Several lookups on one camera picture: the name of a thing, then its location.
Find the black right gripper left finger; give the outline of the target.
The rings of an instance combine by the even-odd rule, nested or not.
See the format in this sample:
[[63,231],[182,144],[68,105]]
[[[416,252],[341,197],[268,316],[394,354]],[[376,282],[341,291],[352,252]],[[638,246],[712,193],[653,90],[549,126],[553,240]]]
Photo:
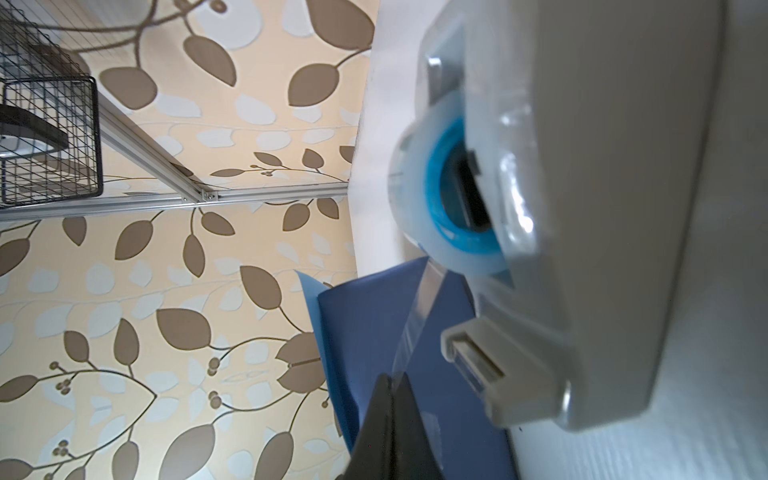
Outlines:
[[393,395],[391,378],[381,374],[360,427],[343,480],[385,480],[393,473]]

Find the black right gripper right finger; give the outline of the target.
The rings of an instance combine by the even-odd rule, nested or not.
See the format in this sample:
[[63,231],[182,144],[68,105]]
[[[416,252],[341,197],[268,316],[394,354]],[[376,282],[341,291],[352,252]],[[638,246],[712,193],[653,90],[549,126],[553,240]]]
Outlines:
[[443,479],[406,373],[395,378],[393,407],[394,479]]

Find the blue wrapping paper sheet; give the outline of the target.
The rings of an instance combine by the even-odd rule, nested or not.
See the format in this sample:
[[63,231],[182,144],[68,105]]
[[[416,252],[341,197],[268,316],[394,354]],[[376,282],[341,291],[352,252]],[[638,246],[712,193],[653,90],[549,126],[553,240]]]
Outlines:
[[[326,384],[347,446],[363,425],[376,379],[393,371],[395,355],[417,289],[424,258],[333,288],[301,273]],[[449,272],[406,372],[428,432],[440,439],[447,479],[514,479],[506,433],[491,425],[470,384],[441,353],[440,335],[474,316],[463,276]]]

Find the clear tape strip pulled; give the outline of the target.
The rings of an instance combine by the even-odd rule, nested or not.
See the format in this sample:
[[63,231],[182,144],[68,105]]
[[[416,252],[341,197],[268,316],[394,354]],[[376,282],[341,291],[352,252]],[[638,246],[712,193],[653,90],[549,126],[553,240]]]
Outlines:
[[404,373],[407,370],[445,276],[446,269],[443,266],[432,259],[427,261],[396,349],[392,366],[394,374]]

